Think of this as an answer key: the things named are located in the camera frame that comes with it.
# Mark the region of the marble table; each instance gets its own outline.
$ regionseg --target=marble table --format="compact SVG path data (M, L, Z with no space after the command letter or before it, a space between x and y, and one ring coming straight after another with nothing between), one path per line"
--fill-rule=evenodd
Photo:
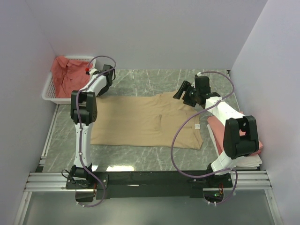
M203 69L139 69L117 70L116 79L106 95L154 96L177 90L184 80L191 83L195 74ZM227 74L226 70L215 70ZM232 89L230 83L221 75L206 74L210 78L212 92L221 96ZM235 110L239 106L235 95L225 100ZM216 158L216 152L207 125L205 112L200 117L200 132L203 139L201 149L174 149L175 161L182 170L202 170ZM61 172L70 169L75 158L75 127L70 118L70 105L59 105L49 139L47 157L43 172ZM92 145L91 157L93 169L106 171L107 168L135 171L175 170L170 159L170 148Z

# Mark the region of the cable connector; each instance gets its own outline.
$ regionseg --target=cable connector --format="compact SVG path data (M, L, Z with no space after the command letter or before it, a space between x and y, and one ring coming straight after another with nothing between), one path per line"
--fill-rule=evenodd
M85 74L86 74L86 75L90 75L90 68L86 68L86 69L85 69Z

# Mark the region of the white basket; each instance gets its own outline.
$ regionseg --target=white basket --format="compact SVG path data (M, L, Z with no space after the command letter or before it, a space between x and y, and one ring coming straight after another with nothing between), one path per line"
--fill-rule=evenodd
M93 57L89 56L65 56L70 60L82 60L89 62ZM92 68L95 68L96 60L92 62ZM53 84L52 73L50 72L43 90L42 98L46 101L53 101L56 104L71 104L71 98L56 98L55 87Z

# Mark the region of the white wall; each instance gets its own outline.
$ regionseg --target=white wall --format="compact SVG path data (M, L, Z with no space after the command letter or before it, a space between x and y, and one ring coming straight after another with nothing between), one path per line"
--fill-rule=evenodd
M231 69L267 0L26 0L57 55Z
M54 52L23 0L0 1L0 223L12 224L54 105L41 98Z
M241 109L256 117L262 161L285 224L299 224L300 1L269 0L231 76Z

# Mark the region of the pink towel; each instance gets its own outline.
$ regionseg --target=pink towel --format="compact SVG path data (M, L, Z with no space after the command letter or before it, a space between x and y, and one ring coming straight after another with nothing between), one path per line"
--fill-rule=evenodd
M57 57L51 67L55 95L57 98L70 98L74 90L83 88L90 80L85 74L88 62Z
M217 151L220 155L224 151L223 139L224 139L225 126L215 116L210 116L207 119L207 121L208 121L208 124L210 125L210 128L211 128L213 134L214 134ZM244 134L245 134L245 132L240 131L240 136L242 136ZM257 152L253 153L252 155L261 153L262 148L263 148L263 144L259 141L259 149Z

